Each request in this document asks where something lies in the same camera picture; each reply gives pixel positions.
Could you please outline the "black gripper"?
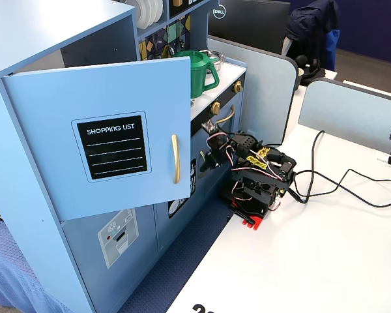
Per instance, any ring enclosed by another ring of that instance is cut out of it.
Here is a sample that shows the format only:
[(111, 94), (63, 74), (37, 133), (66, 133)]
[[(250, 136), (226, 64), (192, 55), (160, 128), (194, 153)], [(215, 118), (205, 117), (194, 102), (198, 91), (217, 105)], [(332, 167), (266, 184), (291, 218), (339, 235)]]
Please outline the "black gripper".
[(211, 168), (217, 168), (229, 162), (234, 166), (234, 149), (231, 140), (225, 132), (217, 132), (207, 138), (208, 153), (205, 155), (204, 162), (200, 166), (200, 172), (208, 172)]

